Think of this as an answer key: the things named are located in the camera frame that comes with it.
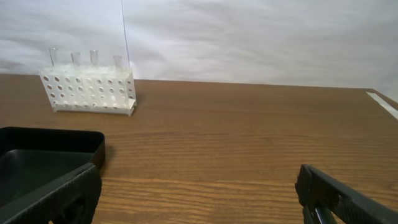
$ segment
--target glass test tube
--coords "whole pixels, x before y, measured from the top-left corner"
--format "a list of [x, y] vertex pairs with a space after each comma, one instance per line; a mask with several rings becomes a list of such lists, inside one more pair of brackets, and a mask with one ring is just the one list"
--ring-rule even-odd
[[81, 64], [80, 63], [80, 52], [72, 52], [70, 55], [72, 56], [73, 65], [75, 67], [79, 67]]
[[91, 65], [98, 67], [98, 51], [90, 50]]
[[122, 70], [122, 56], [120, 56], [120, 55], [113, 56], [113, 61], [114, 61], [114, 67], [115, 67], [116, 71], [121, 71]]
[[50, 57], [51, 57], [52, 66], [55, 66], [58, 63], [57, 62], [57, 50], [58, 50], [58, 48], [52, 47], [49, 50], [50, 50]]

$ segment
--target wooden table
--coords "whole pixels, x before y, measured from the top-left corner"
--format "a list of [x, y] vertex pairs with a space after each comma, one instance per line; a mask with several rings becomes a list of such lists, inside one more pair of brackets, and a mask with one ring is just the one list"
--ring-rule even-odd
[[105, 134], [93, 223], [303, 223], [301, 164], [398, 211], [398, 121], [365, 93], [374, 90], [149, 80], [136, 89], [131, 117], [53, 113], [39, 77], [2, 75], [0, 126]]

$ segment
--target black container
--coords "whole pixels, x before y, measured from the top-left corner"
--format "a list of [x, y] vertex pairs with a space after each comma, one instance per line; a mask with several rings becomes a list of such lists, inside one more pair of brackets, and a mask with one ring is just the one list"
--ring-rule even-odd
[[1, 128], [0, 223], [23, 209], [25, 199], [35, 198], [33, 192], [59, 188], [90, 168], [87, 164], [98, 170], [104, 160], [104, 135], [99, 132]]

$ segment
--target wrinkled white fabric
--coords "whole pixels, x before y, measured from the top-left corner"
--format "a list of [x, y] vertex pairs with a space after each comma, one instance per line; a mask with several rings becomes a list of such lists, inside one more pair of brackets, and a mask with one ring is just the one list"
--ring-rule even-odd
[[[124, 0], [136, 78], [375, 88], [398, 100], [398, 1]], [[113, 0], [3, 0], [0, 73], [37, 73], [48, 48], [127, 58]]]

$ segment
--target white test tube rack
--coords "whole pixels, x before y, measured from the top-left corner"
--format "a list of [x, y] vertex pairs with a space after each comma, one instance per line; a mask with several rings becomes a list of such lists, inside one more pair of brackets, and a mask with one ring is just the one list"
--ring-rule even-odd
[[136, 106], [132, 70], [98, 65], [98, 51], [91, 50], [91, 65], [81, 65], [80, 53], [71, 53], [72, 64], [57, 63], [56, 49], [50, 49], [52, 67], [43, 68], [40, 78], [54, 111], [83, 111], [130, 115]]

